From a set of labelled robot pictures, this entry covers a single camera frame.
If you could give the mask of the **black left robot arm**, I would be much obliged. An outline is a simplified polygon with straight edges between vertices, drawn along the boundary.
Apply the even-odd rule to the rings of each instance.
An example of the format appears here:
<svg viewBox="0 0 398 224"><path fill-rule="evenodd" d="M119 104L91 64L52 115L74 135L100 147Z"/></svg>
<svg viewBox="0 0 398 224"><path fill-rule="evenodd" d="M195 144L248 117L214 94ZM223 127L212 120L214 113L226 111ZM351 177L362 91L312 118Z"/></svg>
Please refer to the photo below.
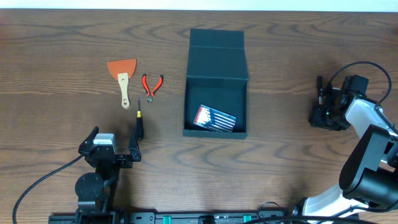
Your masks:
<svg viewBox="0 0 398 224"><path fill-rule="evenodd" d="M78 153L95 169L75 184L81 215L95 217L113 212L120 170L130 169L133 163L141 161L136 128L132 129L128 150L129 154L116 154L115 135L100 133L97 126L79 145Z"/></svg>

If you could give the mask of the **blue drill bit case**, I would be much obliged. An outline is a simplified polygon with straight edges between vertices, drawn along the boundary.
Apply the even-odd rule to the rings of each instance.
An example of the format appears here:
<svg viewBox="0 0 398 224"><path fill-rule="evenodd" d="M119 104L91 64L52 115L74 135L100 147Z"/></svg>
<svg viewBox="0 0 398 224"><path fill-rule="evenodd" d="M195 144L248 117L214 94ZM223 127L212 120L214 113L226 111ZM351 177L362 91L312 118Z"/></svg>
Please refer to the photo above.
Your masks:
<svg viewBox="0 0 398 224"><path fill-rule="evenodd" d="M193 123L209 131L231 133L236 124L236 117L208 106L200 105Z"/></svg>

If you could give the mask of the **small black handled hammer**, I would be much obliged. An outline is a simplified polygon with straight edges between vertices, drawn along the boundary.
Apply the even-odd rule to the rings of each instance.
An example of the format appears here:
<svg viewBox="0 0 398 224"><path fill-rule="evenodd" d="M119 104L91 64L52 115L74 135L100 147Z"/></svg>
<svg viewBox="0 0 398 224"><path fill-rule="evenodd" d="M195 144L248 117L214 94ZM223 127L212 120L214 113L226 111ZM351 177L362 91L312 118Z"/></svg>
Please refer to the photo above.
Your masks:
<svg viewBox="0 0 398 224"><path fill-rule="evenodd" d="M318 104L323 104L323 77L317 76L317 94L318 94Z"/></svg>

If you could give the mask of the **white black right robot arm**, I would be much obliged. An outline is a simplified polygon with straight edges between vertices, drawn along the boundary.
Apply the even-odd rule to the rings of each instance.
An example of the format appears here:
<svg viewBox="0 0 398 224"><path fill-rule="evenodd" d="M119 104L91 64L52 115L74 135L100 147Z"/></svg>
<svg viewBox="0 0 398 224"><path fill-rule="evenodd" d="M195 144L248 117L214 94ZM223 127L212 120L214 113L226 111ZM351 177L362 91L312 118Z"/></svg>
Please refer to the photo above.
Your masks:
<svg viewBox="0 0 398 224"><path fill-rule="evenodd" d="M397 128L384 115L380 102L366 96L369 80L347 76L341 88L323 86L317 78L318 104L309 123L333 131L353 127L359 142L344 164L339 183L315 197L305 198L294 215L348 217L360 211L384 213L397 209Z"/></svg>

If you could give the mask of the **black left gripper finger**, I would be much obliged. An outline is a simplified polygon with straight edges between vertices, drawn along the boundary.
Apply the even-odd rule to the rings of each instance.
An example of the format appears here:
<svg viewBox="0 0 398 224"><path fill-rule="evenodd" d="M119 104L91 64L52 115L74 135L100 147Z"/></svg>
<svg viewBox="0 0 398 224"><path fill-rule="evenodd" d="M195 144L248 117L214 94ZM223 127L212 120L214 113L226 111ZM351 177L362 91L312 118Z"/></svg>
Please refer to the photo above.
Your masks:
<svg viewBox="0 0 398 224"><path fill-rule="evenodd" d="M99 133L99 127L95 126L92 132L88 135L88 137L83 141L83 145L91 145L93 144L94 138Z"/></svg>
<svg viewBox="0 0 398 224"><path fill-rule="evenodd" d="M137 141L137 133L136 128L132 129L131 137L128 144L128 149L131 155L138 155L140 154L139 145Z"/></svg>

